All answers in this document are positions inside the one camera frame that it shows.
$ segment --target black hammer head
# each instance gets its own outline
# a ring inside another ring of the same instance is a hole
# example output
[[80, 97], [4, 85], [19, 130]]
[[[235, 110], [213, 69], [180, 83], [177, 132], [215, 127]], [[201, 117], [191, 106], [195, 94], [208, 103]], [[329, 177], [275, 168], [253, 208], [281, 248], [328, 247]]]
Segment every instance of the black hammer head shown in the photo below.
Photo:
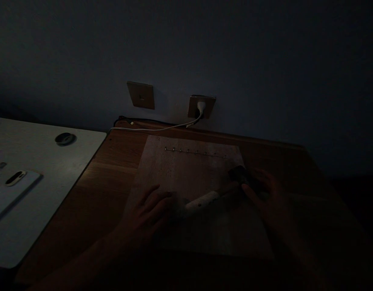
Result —
[[266, 188], [258, 179], [252, 177], [250, 173], [243, 167], [237, 166], [228, 171], [231, 181], [237, 181], [239, 185], [247, 184], [262, 200], [266, 199]]

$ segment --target white cable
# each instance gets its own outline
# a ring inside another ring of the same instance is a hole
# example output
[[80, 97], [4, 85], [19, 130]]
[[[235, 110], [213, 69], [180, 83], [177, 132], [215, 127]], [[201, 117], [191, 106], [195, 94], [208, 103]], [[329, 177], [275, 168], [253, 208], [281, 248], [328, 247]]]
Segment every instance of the white cable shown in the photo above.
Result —
[[164, 129], [130, 129], [130, 128], [127, 128], [127, 127], [112, 127], [111, 129], [126, 129], [126, 130], [133, 130], [133, 131], [162, 131], [162, 130], [165, 130], [165, 129], [171, 129], [171, 128], [180, 127], [180, 126], [184, 126], [184, 125], [186, 125], [186, 126], [192, 125], [193, 123], [195, 123], [196, 121], [198, 121], [201, 118], [202, 114], [203, 114], [203, 111], [202, 112], [200, 111], [200, 116], [196, 120], [193, 120], [193, 121], [190, 121], [190, 122], [187, 122], [187, 123], [184, 123], [184, 124], [175, 125], [175, 126], [172, 126], [172, 127], [166, 127]]

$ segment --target hand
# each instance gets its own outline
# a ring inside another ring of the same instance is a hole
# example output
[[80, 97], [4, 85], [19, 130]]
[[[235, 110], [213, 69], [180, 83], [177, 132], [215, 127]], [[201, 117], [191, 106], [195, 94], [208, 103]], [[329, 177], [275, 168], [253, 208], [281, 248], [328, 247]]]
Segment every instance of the hand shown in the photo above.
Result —
[[109, 234], [108, 238], [122, 253], [131, 255], [144, 250], [154, 234], [167, 224], [174, 199], [170, 192], [157, 192], [148, 200], [158, 188], [159, 185], [154, 185], [145, 191], [138, 204]]
[[268, 199], [262, 201], [246, 184], [242, 184], [242, 188], [255, 204], [262, 219], [285, 243], [298, 238], [297, 226], [293, 219], [290, 204], [279, 181], [264, 170], [256, 169], [254, 176], [269, 191]]

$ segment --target white phone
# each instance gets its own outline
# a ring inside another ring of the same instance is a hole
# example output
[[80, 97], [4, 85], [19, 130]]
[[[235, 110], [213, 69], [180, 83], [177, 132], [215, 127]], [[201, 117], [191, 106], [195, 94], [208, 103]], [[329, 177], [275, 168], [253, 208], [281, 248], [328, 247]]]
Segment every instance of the white phone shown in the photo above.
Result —
[[0, 218], [28, 193], [42, 175], [32, 171], [18, 171], [0, 186]]

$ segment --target wall socket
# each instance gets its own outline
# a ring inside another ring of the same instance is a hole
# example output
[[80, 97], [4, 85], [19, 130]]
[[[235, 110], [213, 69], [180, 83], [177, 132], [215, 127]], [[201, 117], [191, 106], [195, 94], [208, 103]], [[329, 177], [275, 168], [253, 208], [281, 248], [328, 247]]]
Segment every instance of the wall socket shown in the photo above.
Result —
[[198, 118], [200, 115], [200, 111], [197, 108], [197, 103], [199, 101], [205, 102], [205, 109], [202, 118], [209, 119], [211, 116], [213, 106], [216, 102], [216, 97], [208, 97], [202, 95], [192, 95], [189, 99], [189, 110], [188, 110], [188, 117]]
[[154, 105], [154, 88], [153, 85], [127, 82], [131, 101], [135, 107], [155, 109]]

